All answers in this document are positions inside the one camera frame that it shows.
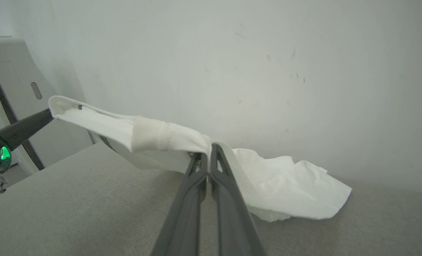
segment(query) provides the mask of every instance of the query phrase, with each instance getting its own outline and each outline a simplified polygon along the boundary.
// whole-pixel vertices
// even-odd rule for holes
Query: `wall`
[[[0,0],[0,34],[59,94],[422,191],[422,0]]]

